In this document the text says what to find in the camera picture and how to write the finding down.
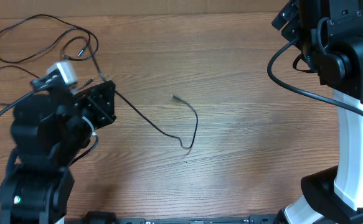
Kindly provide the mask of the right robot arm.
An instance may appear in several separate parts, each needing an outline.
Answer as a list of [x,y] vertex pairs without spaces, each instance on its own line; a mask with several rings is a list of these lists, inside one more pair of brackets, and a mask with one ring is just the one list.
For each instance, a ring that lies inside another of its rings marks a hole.
[[302,196],[273,222],[363,223],[363,0],[290,0],[272,25],[332,97],[281,86],[334,105],[339,122],[338,164],[303,177]]

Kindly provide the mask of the black cable silver plug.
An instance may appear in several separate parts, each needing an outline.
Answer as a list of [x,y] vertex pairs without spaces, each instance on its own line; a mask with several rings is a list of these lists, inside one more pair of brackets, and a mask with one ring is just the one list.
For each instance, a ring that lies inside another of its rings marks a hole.
[[0,29],[0,61],[31,62],[61,46],[60,57],[74,62],[93,58],[98,36],[86,27],[48,14],[37,14]]

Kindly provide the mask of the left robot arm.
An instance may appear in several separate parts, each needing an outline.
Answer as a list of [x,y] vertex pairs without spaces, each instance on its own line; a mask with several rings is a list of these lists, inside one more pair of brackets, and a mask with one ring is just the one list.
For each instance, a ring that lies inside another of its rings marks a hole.
[[16,143],[0,185],[0,223],[57,223],[74,185],[69,167],[93,133],[114,122],[115,84],[79,93],[53,84],[14,108]]

